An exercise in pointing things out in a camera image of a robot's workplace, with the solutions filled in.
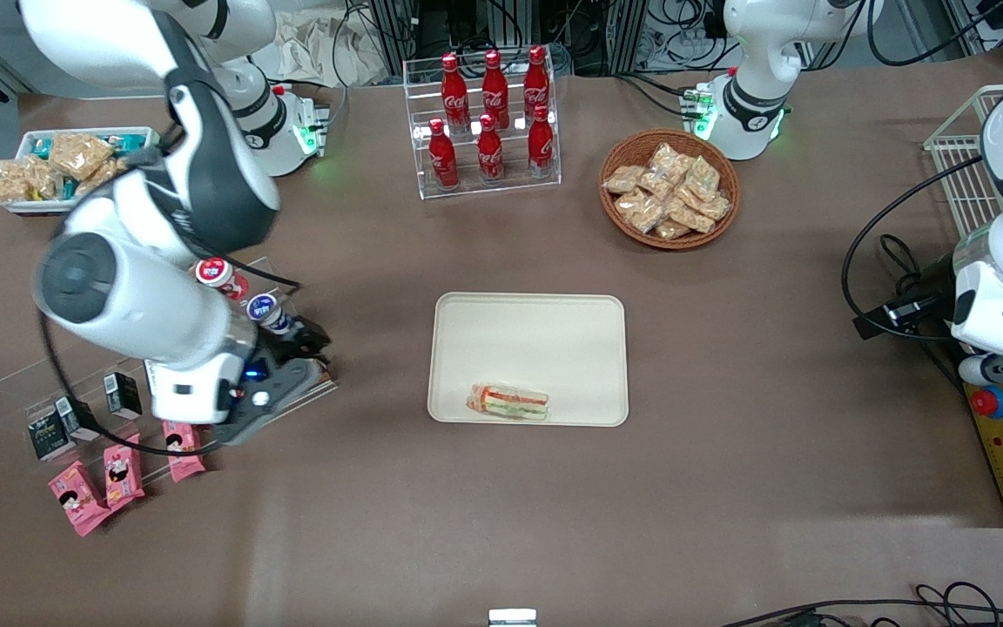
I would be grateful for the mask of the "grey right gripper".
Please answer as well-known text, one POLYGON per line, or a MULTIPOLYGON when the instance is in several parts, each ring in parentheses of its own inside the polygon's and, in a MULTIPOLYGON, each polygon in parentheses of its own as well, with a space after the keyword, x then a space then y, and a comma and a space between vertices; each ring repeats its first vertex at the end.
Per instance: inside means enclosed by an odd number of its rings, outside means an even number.
POLYGON ((220 443, 238 446, 283 415, 333 389, 326 364, 331 339, 319 324, 291 318, 279 340, 289 345, 292 358, 276 361, 271 354, 255 354, 247 362, 226 420, 220 424, 220 443))

